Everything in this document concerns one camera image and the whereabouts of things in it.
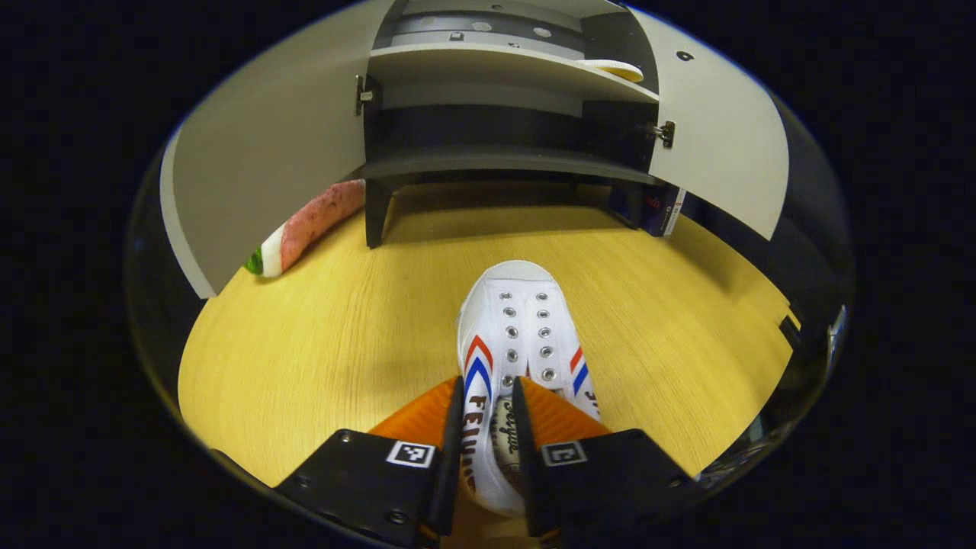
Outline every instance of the orange gripper pad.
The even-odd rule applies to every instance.
[[[402,408],[392,413],[370,430],[370,435],[397,439],[407,443],[444,445],[444,426],[447,408],[451,405],[457,378],[434,386]]]
[[[546,444],[578,441],[613,433],[563,397],[531,379],[520,377],[525,403],[529,408],[532,435],[538,450]]]

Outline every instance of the cabinet door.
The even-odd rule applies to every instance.
[[[783,210],[790,171],[783,121],[769,95],[718,52],[669,24],[631,9],[647,33],[658,70],[658,126],[651,175],[711,202],[766,239]]]
[[[310,199],[365,162],[356,75],[393,0],[368,0],[265,51],[217,87],[167,145],[163,221],[200,297],[219,293]]]

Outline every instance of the box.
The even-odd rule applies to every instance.
[[[641,200],[640,219],[632,220],[627,207],[627,191],[613,188],[610,192],[610,209],[632,221],[652,236],[667,236],[674,230],[677,216],[681,213],[685,189],[671,184],[663,187],[645,187]]]

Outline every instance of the red and blue chevron stripe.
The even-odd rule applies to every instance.
[[[494,371],[494,368],[495,364],[491,358],[491,351],[488,351],[488,346],[481,341],[480,337],[474,336],[470,346],[468,346],[468,356],[465,357],[465,395],[468,394],[474,377],[480,375],[485,382],[485,387],[488,388],[488,402],[491,402],[491,372]]]
[[[573,355],[573,359],[569,361],[569,375],[573,375],[576,370],[576,366],[580,366],[580,372],[576,375],[576,379],[573,380],[573,396],[576,397],[580,392],[580,387],[583,386],[583,380],[587,379],[587,375],[590,371],[587,369],[587,360],[583,358],[583,347],[576,350],[576,355]]]

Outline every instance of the door hinge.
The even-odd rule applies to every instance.
[[[661,138],[661,141],[665,144],[665,148],[671,148],[674,145],[674,122],[670,120],[665,122],[663,128],[648,124],[648,130]]]
[[[356,116],[363,112],[363,104],[373,101],[373,92],[366,91],[365,79],[356,74]]]

